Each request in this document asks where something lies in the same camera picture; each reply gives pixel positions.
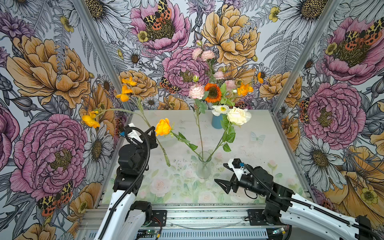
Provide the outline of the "clear glass cylinder vase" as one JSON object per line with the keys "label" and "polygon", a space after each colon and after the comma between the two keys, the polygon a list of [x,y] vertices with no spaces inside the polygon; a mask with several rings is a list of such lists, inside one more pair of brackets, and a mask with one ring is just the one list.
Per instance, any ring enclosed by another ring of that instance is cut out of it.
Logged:
{"label": "clear glass cylinder vase", "polygon": [[200,178],[200,179],[208,179],[211,174],[212,174],[212,157],[211,157],[211,153],[210,152],[207,152],[207,151],[204,151],[204,152],[201,152],[199,155],[198,155],[198,164],[197,164],[197,170],[196,170],[196,175]]}

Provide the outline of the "small orange flower stem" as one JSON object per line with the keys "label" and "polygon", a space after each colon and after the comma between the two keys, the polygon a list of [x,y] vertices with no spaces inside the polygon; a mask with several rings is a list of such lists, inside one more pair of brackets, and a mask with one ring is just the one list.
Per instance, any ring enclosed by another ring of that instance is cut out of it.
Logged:
{"label": "small orange flower stem", "polygon": [[82,116],[82,121],[89,127],[92,128],[98,128],[101,126],[101,124],[96,120],[97,117],[101,116],[103,113],[111,112],[111,111],[118,111],[118,112],[125,112],[130,114],[135,114],[140,116],[144,122],[150,127],[149,120],[146,118],[144,114],[144,107],[142,105],[142,99],[141,97],[138,97],[134,94],[134,91],[130,89],[129,87],[135,87],[138,83],[136,83],[132,77],[129,77],[128,79],[123,79],[122,81],[122,93],[116,95],[116,98],[119,99],[121,102],[125,103],[128,102],[131,99],[131,96],[134,96],[135,103],[137,104],[139,108],[139,113],[135,113],[133,111],[129,110],[123,110],[123,109],[105,109],[102,110],[101,108],[97,108],[93,111],[91,111],[89,114]]}

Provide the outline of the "pink-edged white carnation stem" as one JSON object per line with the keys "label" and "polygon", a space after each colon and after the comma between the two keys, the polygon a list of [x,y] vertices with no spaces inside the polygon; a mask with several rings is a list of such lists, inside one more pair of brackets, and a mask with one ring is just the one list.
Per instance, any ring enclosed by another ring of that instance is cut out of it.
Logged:
{"label": "pink-edged white carnation stem", "polygon": [[205,159],[204,159],[204,144],[203,144],[201,124],[200,124],[200,115],[205,114],[208,107],[207,107],[207,104],[204,102],[204,99],[206,98],[205,87],[199,84],[198,76],[193,77],[193,83],[194,84],[189,88],[188,96],[189,98],[194,100],[194,115],[196,119],[196,124],[198,126],[198,130],[199,130],[199,137],[200,137],[200,144],[201,144],[201,151],[202,151],[201,161],[203,162]]}

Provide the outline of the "teal ceramic vase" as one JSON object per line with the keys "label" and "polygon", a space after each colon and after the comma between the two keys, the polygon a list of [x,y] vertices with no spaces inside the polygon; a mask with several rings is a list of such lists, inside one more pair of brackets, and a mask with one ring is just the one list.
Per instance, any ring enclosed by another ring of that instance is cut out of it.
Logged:
{"label": "teal ceramic vase", "polygon": [[215,116],[213,115],[212,117],[212,127],[215,129],[222,129],[222,124],[221,121],[223,120],[223,115]]}

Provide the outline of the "cream ranunculus flower stem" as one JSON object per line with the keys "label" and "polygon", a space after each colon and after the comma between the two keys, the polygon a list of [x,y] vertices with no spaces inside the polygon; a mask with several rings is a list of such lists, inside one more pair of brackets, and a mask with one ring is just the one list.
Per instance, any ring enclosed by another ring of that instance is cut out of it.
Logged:
{"label": "cream ranunculus flower stem", "polygon": [[214,153],[222,147],[225,152],[230,152],[231,148],[229,144],[233,143],[236,138],[235,126],[242,126],[250,121],[252,114],[248,112],[247,109],[243,110],[241,108],[232,107],[226,115],[223,115],[223,120],[221,121],[223,127],[223,134],[211,153],[213,158]]}

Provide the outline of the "orange sunflower stem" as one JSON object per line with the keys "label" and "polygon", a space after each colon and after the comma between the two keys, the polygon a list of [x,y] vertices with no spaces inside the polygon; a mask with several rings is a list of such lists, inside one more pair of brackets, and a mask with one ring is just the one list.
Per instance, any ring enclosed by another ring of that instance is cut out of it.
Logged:
{"label": "orange sunflower stem", "polygon": [[205,98],[205,101],[208,103],[218,103],[222,98],[221,89],[217,84],[206,84],[205,91],[208,92]]}

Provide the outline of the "large pink peony stem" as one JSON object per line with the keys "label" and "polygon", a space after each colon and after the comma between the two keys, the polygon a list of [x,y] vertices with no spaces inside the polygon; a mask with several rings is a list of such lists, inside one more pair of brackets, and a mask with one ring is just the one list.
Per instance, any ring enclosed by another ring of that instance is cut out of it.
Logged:
{"label": "large pink peony stem", "polygon": [[216,61],[216,55],[212,50],[206,50],[206,46],[203,44],[201,40],[198,40],[196,42],[196,45],[198,46],[193,51],[193,60],[197,60],[200,58],[203,62],[206,62],[208,64],[208,70],[205,71],[205,75],[207,75],[210,78],[210,83],[217,83],[217,79],[215,77],[215,69],[214,64]]}

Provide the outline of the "orange poppy flower stem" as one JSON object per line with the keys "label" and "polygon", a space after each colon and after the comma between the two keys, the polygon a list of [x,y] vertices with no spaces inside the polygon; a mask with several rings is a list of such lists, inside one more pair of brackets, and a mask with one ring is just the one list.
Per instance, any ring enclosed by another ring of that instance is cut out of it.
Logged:
{"label": "orange poppy flower stem", "polygon": [[239,97],[245,97],[254,93],[264,83],[265,75],[262,72],[249,72],[244,73],[242,76],[236,78],[236,90]]}

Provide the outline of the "large orange-yellow flower stem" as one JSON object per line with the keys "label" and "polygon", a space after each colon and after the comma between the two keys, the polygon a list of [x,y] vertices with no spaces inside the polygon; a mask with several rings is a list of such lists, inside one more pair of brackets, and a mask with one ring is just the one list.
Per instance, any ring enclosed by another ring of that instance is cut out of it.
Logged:
{"label": "large orange-yellow flower stem", "polygon": [[161,119],[156,125],[156,136],[172,136],[175,137],[179,142],[187,145],[195,154],[199,155],[196,150],[198,146],[192,144],[182,133],[175,133],[170,125],[168,118]]}

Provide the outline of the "white flower stem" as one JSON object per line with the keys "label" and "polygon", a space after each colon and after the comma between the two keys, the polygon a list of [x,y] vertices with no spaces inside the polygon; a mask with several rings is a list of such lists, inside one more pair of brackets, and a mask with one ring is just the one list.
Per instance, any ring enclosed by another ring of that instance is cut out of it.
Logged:
{"label": "white flower stem", "polygon": [[220,115],[226,115],[229,112],[229,110],[230,110],[230,107],[227,105],[212,106],[212,113],[216,117]]}

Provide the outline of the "pink rose flower stem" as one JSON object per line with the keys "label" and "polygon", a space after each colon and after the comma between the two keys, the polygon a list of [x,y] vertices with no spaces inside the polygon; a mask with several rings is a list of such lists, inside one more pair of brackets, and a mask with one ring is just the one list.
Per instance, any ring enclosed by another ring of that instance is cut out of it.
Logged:
{"label": "pink rose flower stem", "polygon": [[220,86],[222,84],[226,84],[226,89],[229,92],[232,92],[237,88],[236,82],[230,77],[226,76],[226,74],[223,73],[222,71],[217,71],[214,74],[214,77],[215,77],[216,83],[219,84]]}

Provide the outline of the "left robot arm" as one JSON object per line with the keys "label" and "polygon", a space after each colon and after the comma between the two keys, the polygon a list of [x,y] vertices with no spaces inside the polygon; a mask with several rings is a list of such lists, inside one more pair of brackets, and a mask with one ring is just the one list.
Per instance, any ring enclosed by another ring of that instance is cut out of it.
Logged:
{"label": "left robot arm", "polygon": [[145,132],[129,124],[121,136],[127,141],[119,150],[113,194],[95,240],[134,240],[152,219],[152,205],[136,197],[149,168],[150,153],[158,147],[155,127]]}

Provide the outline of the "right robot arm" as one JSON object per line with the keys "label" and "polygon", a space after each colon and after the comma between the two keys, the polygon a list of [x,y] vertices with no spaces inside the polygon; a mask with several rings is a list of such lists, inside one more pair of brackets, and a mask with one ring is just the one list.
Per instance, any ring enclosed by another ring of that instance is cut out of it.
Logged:
{"label": "right robot arm", "polygon": [[315,204],[294,191],[274,182],[274,178],[262,167],[246,164],[224,165],[233,172],[229,181],[215,182],[229,194],[239,189],[265,197],[263,210],[249,210],[246,220],[252,226],[289,225],[318,235],[326,240],[380,240],[365,216],[356,218],[335,213]]}

